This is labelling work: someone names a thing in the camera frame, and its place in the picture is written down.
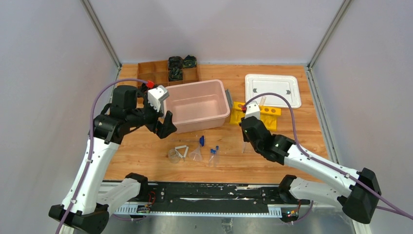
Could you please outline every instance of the blue cap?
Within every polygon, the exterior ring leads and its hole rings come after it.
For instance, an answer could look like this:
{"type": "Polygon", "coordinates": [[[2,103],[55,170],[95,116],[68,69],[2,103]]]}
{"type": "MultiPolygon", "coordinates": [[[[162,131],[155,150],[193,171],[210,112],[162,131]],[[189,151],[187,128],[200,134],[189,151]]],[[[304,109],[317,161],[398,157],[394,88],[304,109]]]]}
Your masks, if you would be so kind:
{"type": "Polygon", "coordinates": [[[204,146],[204,144],[205,144],[205,137],[204,137],[204,135],[202,135],[202,137],[199,138],[199,143],[201,144],[202,147],[204,146]]]}

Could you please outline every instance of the gray wall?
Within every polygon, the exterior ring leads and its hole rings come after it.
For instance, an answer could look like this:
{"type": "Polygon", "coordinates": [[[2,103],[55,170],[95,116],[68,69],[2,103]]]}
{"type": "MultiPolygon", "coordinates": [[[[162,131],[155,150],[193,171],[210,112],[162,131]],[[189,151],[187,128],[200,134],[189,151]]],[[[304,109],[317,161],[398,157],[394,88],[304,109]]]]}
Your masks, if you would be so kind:
{"type": "Polygon", "coordinates": [[[0,30],[0,233],[54,233],[117,70],[78,0],[1,1],[0,30]]]}
{"type": "MultiPolygon", "coordinates": [[[[314,68],[340,161],[374,170],[383,196],[410,214],[412,11],[411,0],[354,1],[314,68]]],[[[408,234],[413,222],[376,211],[371,228],[408,234]]]]}
{"type": "Polygon", "coordinates": [[[342,0],[91,0],[122,62],[309,62],[342,0]]]}

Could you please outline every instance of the wooden tabletop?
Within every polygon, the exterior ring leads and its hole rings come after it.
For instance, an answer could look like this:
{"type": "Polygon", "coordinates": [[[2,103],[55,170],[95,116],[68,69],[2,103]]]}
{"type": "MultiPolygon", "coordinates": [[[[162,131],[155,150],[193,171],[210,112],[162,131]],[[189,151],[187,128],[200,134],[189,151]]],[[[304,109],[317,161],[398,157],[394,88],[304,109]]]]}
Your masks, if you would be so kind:
{"type": "MultiPolygon", "coordinates": [[[[302,66],[275,65],[198,65],[201,80],[220,79],[230,90],[234,101],[245,102],[244,78],[247,74],[272,74],[295,76],[299,83],[302,106],[294,110],[298,138],[301,144],[312,152],[327,158],[313,100],[304,68],[302,66]]],[[[136,65],[123,65],[120,78],[137,77],[136,65]]],[[[125,82],[136,85],[136,82],[125,82]]],[[[282,109],[278,118],[276,134],[293,138],[291,115],[282,109]]],[[[142,127],[126,135],[108,167],[105,179],[123,179],[130,172],[148,177],[150,181],[222,182],[222,183],[279,183],[286,174],[314,180],[310,175],[277,163],[267,161],[256,153],[241,153],[243,136],[241,128],[229,124],[227,118],[222,127],[190,133],[172,134],[159,139],[142,127]],[[205,136],[202,148],[202,162],[181,160],[172,164],[168,150],[175,146],[188,145],[192,152],[197,144],[179,142],[196,140],[205,136]],[[220,162],[217,167],[208,167],[209,150],[219,145],[220,162]]]]}

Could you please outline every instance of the white tray lid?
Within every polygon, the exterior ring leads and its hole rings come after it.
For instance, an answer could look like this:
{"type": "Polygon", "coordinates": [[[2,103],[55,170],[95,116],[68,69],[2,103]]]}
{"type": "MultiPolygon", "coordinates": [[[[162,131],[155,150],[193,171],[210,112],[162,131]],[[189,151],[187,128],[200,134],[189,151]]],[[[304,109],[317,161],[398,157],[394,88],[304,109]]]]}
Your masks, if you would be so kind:
{"type": "MultiPolygon", "coordinates": [[[[247,74],[245,76],[245,101],[262,93],[276,93],[283,96],[296,109],[301,106],[297,78],[294,76],[247,74]]],[[[288,108],[285,102],[276,96],[266,96],[264,106],[288,108]]]]}

